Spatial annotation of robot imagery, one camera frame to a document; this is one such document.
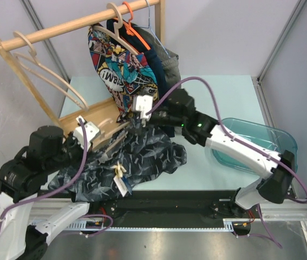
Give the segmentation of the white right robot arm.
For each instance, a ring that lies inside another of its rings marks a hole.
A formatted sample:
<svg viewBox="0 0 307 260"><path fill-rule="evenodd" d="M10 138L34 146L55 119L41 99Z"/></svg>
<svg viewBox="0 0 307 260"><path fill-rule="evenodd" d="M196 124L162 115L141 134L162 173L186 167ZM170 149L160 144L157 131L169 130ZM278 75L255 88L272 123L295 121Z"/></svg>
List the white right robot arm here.
<svg viewBox="0 0 307 260"><path fill-rule="evenodd" d="M149 95L134 97L131 109L139 113L143 123L158 126L180 126L182 136L191 144L199 144L227 154L246 165L259 179L236 190L230 201L230 212L243 217L253 206L264 201L281 204L288 197L295 170L295 155L280 153L256 145L232 133L220 121L196 110L194 98L184 89L169 94L163 106L153 108Z"/></svg>

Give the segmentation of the dark leaf-print shorts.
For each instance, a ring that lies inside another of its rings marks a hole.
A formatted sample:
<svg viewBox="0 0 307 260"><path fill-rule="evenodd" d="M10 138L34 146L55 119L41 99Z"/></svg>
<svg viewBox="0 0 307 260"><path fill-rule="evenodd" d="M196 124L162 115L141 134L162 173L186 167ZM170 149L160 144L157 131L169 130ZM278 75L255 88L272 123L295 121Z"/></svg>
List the dark leaf-print shorts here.
<svg viewBox="0 0 307 260"><path fill-rule="evenodd" d="M139 132L127 127L116 133L103 147L87 155L76 182L64 190L76 202L100 202L122 196L115 183L115 169L123 172L124 189L157 179L161 173L174 173L187 163L183 145L173 142L158 126L148 125Z"/></svg>

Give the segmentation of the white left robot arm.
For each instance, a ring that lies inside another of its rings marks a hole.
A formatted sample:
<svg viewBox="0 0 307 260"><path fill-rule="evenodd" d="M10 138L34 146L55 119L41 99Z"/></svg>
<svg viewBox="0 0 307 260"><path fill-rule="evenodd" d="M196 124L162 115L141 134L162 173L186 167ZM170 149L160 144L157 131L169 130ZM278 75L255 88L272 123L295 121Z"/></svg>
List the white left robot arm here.
<svg viewBox="0 0 307 260"><path fill-rule="evenodd" d="M29 224L30 211L48 175L71 165L83 170L91 141L100 134L91 122L79 125L66 138L63 129L42 126L31 133L29 145L1 167L0 259L41 259L67 226L99 212L99 202L86 198L68 203L41 224Z"/></svg>

